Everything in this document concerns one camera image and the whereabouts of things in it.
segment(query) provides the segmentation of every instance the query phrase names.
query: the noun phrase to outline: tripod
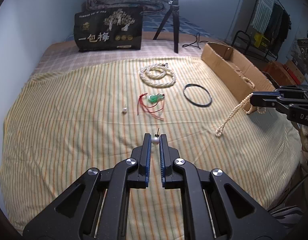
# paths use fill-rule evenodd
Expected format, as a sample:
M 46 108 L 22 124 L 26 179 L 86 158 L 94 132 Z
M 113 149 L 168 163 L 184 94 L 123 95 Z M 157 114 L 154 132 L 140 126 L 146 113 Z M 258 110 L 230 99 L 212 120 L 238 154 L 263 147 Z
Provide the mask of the tripod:
M 178 53 L 178 43 L 179 43 L 179 5 L 178 0 L 173 0 L 169 2 L 170 9 L 166 13 L 163 21 L 161 22 L 161 25 L 159 26 L 154 39 L 156 40 L 158 38 L 158 35 L 161 33 L 161 30 L 164 28 L 164 25 L 166 24 L 168 18 L 173 14 L 173 27 L 174 27 L 174 51 L 175 53 Z

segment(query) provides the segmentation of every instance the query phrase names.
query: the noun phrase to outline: yellow striped sheet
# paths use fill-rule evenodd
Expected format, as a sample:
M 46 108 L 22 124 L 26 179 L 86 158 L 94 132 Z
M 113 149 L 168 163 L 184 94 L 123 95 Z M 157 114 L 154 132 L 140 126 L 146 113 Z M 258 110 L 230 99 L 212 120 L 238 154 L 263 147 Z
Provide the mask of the yellow striped sheet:
M 174 69 L 177 82 L 171 88 L 141 82 L 140 69 L 157 62 Z M 199 108 L 186 101 L 187 83 L 206 87 L 212 105 Z M 145 92 L 165 94 L 164 121 L 142 111 L 137 115 L 138 97 Z M 188 92 L 197 102 L 208 101 L 203 90 Z M 215 129 L 236 105 L 196 57 L 123 60 L 35 75 L 4 122 L 0 183 L 11 223 L 22 231 L 88 168 L 113 167 L 158 127 L 182 158 L 201 169 L 221 168 L 267 208 L 299 162 L 299 135 L 284 115 L 269 109 L 264 115 L 239 111 L 216 138 Z M 182 223 L 179 191 L 162 189 L 159 149 L 153 146 L 150 187 L 131 191 L 127 239 L 183 239 Z

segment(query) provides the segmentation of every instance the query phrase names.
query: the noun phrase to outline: printed tree illustration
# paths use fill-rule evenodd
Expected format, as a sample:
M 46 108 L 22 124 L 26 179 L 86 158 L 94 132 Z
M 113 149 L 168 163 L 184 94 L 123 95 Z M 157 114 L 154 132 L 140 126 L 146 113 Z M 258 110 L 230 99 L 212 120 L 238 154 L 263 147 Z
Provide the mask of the printed tree illustration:
M 134 22 L 135 20 L 131 16 L 129 16 L 126 13 L 123 13 L 121 24 L 125 24 L 125 26 L 122 28 L 122 31 L 124 32 L 128 31 L 128 27 L 130 26 L 130 24 L 133 24 Z
M 110 17 L 104 19 L 104 24 L 109 26 L 109 30 L 112 30 L 113 24 L 117 23 L 117 18 L 115 13 L 113 13 Z
M 118 9 L 117 11 L 113 12 L 113 14 L 104 20 L 104 24 L 109 26 L 109 30 L 112 30 L 113 24 L 117 25 L 125 25 L 122 28 L 122 31 L 128 31 L 128 27 L 130 24 L 134 23 L 135 20 L 122 9 Z
M 122 9 L 118 9 L 117 11 L 115 11 L 113 13 L 113 15 L 115 16 L 115 18 L 117 18 L 117 25 L 121 25 L 121 21 L 122 21 L 122 16 L 126 14 L 123 12 Z

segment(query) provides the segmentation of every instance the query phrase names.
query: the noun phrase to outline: green jade pendant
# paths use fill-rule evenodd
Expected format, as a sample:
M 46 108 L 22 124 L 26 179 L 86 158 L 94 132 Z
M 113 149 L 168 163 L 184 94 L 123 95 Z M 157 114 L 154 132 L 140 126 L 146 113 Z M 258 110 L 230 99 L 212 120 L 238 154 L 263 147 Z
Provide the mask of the green jade pendant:
M 155 94 L 155 95 L 149 95 L 148 99 L 150 103 L 157 103 L 158 101 L 163 100 L 165 97 L 164 94 Z

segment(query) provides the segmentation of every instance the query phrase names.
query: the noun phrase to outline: metal screw cap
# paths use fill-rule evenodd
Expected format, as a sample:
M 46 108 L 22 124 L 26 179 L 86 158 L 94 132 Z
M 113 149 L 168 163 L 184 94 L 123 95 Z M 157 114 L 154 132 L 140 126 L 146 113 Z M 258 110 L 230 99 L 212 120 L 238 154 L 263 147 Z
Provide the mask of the metal screw cap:
M 133 164 L 136 163 L 136 160 L 135 160 L 134 158 L 129 158 L 129 159 L 126 160 L 126 163 L 127 163 L 128 165 L 133 165 Z
M 90 168 L 88 171 L 87 171 L 88 175 L 96 175 L 98 173 L 98 170 L 97 168 Z
M 221 169 L 214 169 L 213 170 L 213 175 L 215 176 L 222 176 L 223 171 Z
M 176 160 L 174 160 L 174 162 L 177 165 L 183 165 L 185 163 L 185 160 L 182 158 L 177 158 Z

